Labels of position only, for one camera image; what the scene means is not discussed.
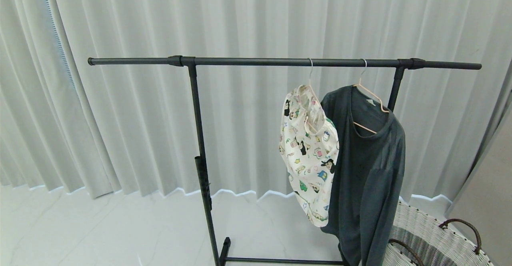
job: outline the clothing rack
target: clothing rack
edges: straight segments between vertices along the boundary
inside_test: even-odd
[[[197,139],[199,144],[199,156],[195,157],[197,174],[203,207],[206,214],[208,233],[214,255],[215,266],[225,266],[228,261],[236,262],[260,262],[260,263],[287,263],[287,264],[323,264],[323,265],[348,265],[345,261],[321,261],[321,260],[296,260],[296,259],[273,259],[273,258],[246,258],[229,257],[228,251],[231,246],[231,239],[226,237],[221,253],[217,248],[215,239],[214,223],[212,220],[212,197],[210,195],[210,182],[208,181],[208,169],[206,166],[206,155],[204,150],[203,126],[201,121],[201,108],[199,105],[199,91],[197,84],[197,65],[234,65],[234,66],[318,66],[318,67],[389,67],[395,68],[395,77],[391,95],[389,97],[388,109],[395,108],[396,98],[400,82],[404,76],[405,69],[421,68],[444,68],[444,69],[467,69],[479,70],[481,64],[464,62],[439,62],[425,61],[419,58],[396,59],[396,60],[362,60],[362,59],[309,59],[309,58],[199,58],[191,56],[170,56],[167,58],[89,58],[89,65],[149,65],[168,64],[172,66],[188,68],[190,85],[192,88],[192,100],[194,103],[194,116],[196,118]]]

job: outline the rack foot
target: rack foot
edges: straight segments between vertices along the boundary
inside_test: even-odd
[[[221,266],[225,266],[227,261],[232,262],[256,262],[256,263],[286,263],[286,264],[315,264],[315,265],[348,265],[344,261],[324,261],[324,260],[297,260],[297,259],[272,259],[272,258],[246,258],[246,257],[228,257],[227,253],[231,246],[231,239],[226,237],[222,246],[220,261]]]

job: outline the brown handle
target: brown handle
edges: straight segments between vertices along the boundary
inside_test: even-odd
[[[406,248],[407,251],[409,251],[409,253],[411,253],[414,256],[414,258],[416,259],[416,262],[418,263],[419,266],[424,266],[423,261],[421,261],[419,256],[404,242],[397,240],[397,239],[389,239],[388,243],[400,244],[402,247]]]
[[[457,219],[457,218],[448,219],[445,222],[442,222],[441,225],[439,225],[439,227],[443,228],[443,229],[446,229],[446,228],[448,228],[448,224],[451,223],[451,222],[461,222],[461,223],[464,223],[469,228],[471,228],[473,230],[473,232],[475,232],[475,236],[477,237],[477,246],[476,246],[476,248],[475,248],[475,250],[473,252],[475,252],[475,254],[479,255],[480,250],[482,248],[482,240],[480,239],[480,234],[478,233],[478,230],[476,229],[476,227],[473,226],[471,223],[469,223],[467,221],[464,221],[462,219]]]

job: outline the vertical support pole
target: vertical support pole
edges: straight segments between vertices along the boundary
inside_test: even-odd
[[[391,88],[391,95],[389,96],[388,109],[395,110],[396,98],[398,97],[398,89],[400,89],[400,83],[404,78],[404,66],[397,67],[395,70],[395,80],[393,81],[393,87]]]
[[[203,124],[201,123],[201,108],[199,106],[199,91],[197,86],[196,64],[187,65],[188,75],[190,76],[190,87],[192,88],[192,101],[194,103],[194,116],[196,117],[197,142],[199,144],[199,156],[195,157],[197,175],[199,177],[199,186],[201,188],[201,197],[203,198],[204,213],[206,215],[206,224],[212,244],[215,266],[221,266],[219,259],[219,250],[215,239],[214,221],[212,219],[212,197],[210,196],[210,182],[208,182],[208,170],[206,167],[206,155],[204,151]]]

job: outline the floor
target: floor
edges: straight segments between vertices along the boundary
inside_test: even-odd
[[[292,196],[221,191],[212,203],[217,244],[231,237],[230,256],[340,260],[336,238],[315,228]],[[420,198],[411,204],[440,219],[446,209]],[[86,190],[2,186],[0,206],[2,266],[214,265],[199,193],[93,200]]]

